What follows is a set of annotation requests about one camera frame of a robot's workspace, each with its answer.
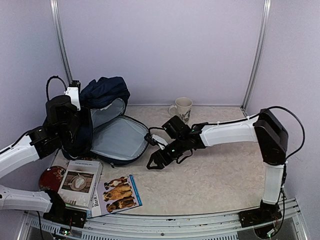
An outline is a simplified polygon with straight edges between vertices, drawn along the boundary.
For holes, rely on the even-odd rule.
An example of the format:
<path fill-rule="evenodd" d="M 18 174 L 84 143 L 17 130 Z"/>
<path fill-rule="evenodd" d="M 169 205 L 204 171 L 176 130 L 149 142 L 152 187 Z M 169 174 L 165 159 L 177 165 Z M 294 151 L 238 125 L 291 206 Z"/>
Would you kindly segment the navy blue student backpack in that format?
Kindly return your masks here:
<path fill-rule="evenodd" d="M 100 159 L 124 166 L 139 159 L 148 147 L 147 126 L 125 114 L 130 92 L 121 76 L 92 80 L 80 92 L 81 127 L 71 146 L 63 146 L 68 160 Z"/>

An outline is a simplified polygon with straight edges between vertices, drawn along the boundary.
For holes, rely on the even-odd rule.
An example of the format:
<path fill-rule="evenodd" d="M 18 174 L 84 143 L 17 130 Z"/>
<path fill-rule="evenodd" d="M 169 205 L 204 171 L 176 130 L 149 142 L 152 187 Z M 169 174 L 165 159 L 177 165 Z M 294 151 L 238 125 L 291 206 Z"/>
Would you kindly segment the blue dog cover book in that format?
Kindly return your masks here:
<path fill-rule="evenodd" d="M 102 217 L 142 206 L 133 175 L 98 183 L 87 218 Z"/>

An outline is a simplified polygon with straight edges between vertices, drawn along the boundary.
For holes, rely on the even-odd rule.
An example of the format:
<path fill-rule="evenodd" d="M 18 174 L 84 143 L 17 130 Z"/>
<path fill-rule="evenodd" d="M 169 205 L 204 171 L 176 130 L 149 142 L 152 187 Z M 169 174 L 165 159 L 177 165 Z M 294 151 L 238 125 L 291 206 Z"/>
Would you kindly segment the white afternoon tea book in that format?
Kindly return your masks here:
<path fill-rule="evenodd" d="M 103 165 L 100 161 L 71 160 L 58 190 L 66 206 L 90 211 Z"/>

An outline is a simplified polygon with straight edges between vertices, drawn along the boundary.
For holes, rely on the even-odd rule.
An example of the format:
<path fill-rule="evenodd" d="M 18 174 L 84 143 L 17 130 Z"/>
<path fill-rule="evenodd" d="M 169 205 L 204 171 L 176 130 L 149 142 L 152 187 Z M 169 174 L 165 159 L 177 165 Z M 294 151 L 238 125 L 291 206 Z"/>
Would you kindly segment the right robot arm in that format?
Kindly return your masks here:
<path fill-rule="evenodd" d="M 288 133 L 270 110 L 187 126 L 171 117 L 147 134 L 150 170 L 163 170 L 159 215 L 200 215 L 258 206 L 266 222 L 281 200 Z"/>

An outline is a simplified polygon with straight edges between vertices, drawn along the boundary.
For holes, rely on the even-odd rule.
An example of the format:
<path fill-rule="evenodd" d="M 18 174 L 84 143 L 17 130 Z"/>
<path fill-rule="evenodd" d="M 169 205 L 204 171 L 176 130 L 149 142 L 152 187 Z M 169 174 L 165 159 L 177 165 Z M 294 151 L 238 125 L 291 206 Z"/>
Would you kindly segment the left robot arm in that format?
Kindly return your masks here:
<path fill-rule="evenodd" d="M 15 143 L 0 151 L 0 176 L 51 155 L 61 147 L 71 147 L 80 126 L 79 107 L 68 95 L 56 96 L 45 104 L 46 120 L 25 132 Z M 46 219 L 66 222 L 70 211 L 60 195 L 52 190 L 27 191 L 0 187 L 1 210 L 42 212 Z"/>

